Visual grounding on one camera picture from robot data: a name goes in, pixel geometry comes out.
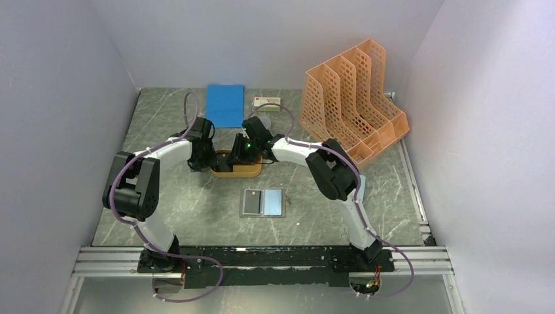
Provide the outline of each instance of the marble tabletop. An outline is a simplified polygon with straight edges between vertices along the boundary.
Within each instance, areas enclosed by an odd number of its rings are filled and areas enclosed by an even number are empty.
[[[183,97],[196,92],[200,115],[204,115],[204,88],[144,88],[141,91],[122,150],[135,152],[153,147],[185,128]],[[282,104],[298,116],[301,90],[246,89],[244,115],[252,111],[253,96],[281,97]],[[188,114],[194,102],[188,101]],[[285,133],[291,118],[285,111],[265,113],[270,131]],[[215,148],[231,148],[240,128],[218,128]],[[296,124],[292,139],[314,141]],[[363,204],[376,231],[396,245],[422,245],[418,218],[412,203],[410,183],[404,174],[399,144],[389,147],[361,169],[367,177]],[[318,191],[308,168],[279,162],[263,165],[260,175],[250,179],[216,178],[210,171],[190,172],[185,162],[160,182],[157,213],[182,245],[346,245],[347,228],[340,208]],[[242,218],[240,193],[244,188],[281,188],[286,195],[284,218]],[[93,245],[139,246],[141,240],[129,226],[118,223],[103,210]]]

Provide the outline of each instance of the perforated organizer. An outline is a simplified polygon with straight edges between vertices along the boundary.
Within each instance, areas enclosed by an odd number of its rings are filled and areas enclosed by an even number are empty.
[[[318,141],[335,138],[357,167],[409,131],[383,92],[385,50],[367,40],[306,72],[299,123]]]

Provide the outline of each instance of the blue mat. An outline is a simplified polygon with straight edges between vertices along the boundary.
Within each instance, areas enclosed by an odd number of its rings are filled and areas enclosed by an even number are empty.
[[[216,128],[240,128],[243,123],[243,85],[208,85],[206,115]]]

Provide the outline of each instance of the blue folder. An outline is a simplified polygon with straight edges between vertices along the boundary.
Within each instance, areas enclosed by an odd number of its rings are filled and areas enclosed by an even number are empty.
[[[240,128],[243,123],[243,85],[208,85],[206,115],[216,128]]]

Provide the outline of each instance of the small box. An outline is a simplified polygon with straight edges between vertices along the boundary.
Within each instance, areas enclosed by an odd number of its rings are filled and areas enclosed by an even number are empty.
[[[281,98],[280,97],[261,97],[261,96],[253,97],[253,106],[255,107],[255,110],[258,107],[260,107],[261,105],[264,105],[265,103],[277,103],[277,104],[281,105]],[[281,108],[279,106],[268,105],[268,106],[264,106],[264,107],[260,108],[259,111],[278,112],[280,109]]]

